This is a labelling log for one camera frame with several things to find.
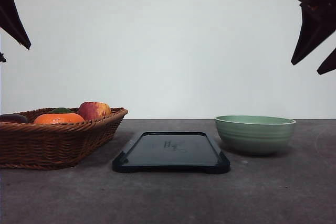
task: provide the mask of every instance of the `black tray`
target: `black tray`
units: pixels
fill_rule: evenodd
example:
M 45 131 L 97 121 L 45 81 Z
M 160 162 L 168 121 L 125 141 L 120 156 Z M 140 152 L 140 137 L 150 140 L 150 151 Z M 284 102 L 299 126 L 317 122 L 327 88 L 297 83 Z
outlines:
M 141 132 L 113 160 L 116 172 L 202 170 L 226 173 L 230 162 L 204 132 Z

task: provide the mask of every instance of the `table surface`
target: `table surface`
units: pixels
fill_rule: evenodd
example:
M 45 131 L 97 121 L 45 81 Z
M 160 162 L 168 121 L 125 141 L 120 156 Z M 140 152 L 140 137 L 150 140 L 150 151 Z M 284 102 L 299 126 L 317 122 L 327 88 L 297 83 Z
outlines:
M 336 120 L 297 122 L 283 151 L 252 157 L 227 149 L 214 120 L 123 120 L 115 138 L 76 167 L 0 170 L 1 223 L 335 223 Z M 139 131 L 208 132 L 231 171 L 112 171 Z

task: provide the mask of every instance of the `green fruit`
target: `green fruit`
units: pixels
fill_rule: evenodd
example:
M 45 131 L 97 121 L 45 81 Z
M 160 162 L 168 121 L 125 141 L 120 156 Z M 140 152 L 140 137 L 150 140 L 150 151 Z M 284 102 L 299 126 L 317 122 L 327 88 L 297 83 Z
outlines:
M 74 113 L 74 111 L 67 108 L 56 108 L 50 111 L 48 114 L 67 114 L 67 113 Z

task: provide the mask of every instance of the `ceramic bowl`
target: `ceramic bowl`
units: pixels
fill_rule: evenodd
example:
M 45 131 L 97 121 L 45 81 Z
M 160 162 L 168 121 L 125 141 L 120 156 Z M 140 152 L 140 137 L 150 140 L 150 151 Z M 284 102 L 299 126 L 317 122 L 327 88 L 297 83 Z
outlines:
M 254 115 L 224 115 L 215 119 L 218 134 L 229 147 L 248 154 L 271 154 L 284 148 L 295 120 Z

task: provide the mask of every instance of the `tray rim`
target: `tray rim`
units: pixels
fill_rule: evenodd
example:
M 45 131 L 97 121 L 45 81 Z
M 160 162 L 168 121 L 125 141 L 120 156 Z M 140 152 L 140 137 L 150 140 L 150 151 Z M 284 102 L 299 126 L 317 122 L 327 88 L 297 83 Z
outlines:
M 202 135 L 205 136 L 209 142 L 209 145 L 213 149 L 216 154 L 219 162 L 216 165 L 128 165 L 124 166 L 122 160 L 127 158 L 129 153 L 137 146 L 140 142 L 141 138 L 146 135 Z M 122 151 L 116 156 L 116 158 L 112 161 L 112 169 L 115 172 L 120 173 L 134 173 L 140 172 L 142 170 L 203 170 L 205 173 L 209 174 L 221 174 L 226 173 L 230 170 L 230 161 L 227 159 L 223 150 L 221 150 L 217 144 L 217 142 L 211 137 L 208 132 L 202 131 L 141 131 L 137 132 L 133 135 L 133 137 L 126 143 Z

